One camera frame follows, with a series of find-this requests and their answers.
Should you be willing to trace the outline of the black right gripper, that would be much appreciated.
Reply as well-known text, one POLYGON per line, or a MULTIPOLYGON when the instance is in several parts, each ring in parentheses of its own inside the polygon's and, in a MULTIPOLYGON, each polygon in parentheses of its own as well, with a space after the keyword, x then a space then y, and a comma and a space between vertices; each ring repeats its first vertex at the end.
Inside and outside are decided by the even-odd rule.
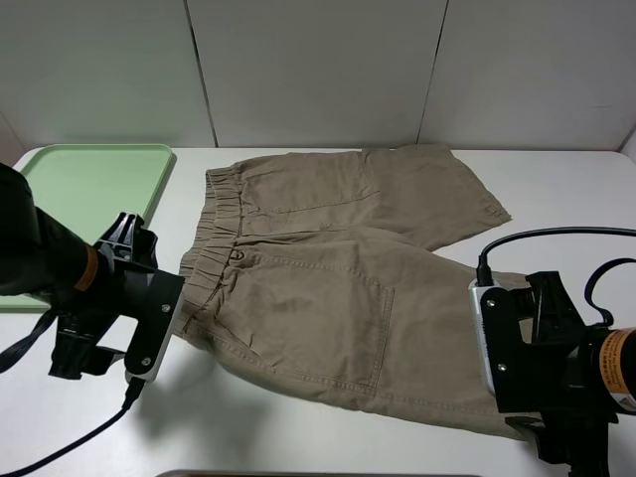
POLYGON ((506 422, 529 438, 541 460, 568 465, 570 476, 608 476, 608 427, 619 409, 603 387, 598 354, 613 315, 598 307, 600 321, 585 324, 556 271, 527 281, 533 292, 528 404, 537 416, 506 422))

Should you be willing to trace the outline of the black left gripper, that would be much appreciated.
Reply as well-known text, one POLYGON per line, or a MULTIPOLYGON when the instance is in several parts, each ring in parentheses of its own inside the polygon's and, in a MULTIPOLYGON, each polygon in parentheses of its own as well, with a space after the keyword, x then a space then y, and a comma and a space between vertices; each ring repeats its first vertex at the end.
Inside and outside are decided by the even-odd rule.
POLYGON ((99 341, 124 316, 125 285, 133 272, 153 273, 157 237, 144 228, 142 217, 121 213, 92 245, 99 255, 99 272, 90 290, 62 305, 49 374, 79 380, 101 376, 125 351, 99 346, 99 341))

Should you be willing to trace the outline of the left arm black sleeve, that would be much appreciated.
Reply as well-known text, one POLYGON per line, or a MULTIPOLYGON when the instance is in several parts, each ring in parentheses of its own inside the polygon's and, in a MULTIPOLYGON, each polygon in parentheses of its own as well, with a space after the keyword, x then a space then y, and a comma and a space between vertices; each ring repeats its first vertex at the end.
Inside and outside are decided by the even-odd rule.
POLYGON ((1 166, 1 294, 53 306, 90 290, 97 250, 36 207, 26 178, 1 166))

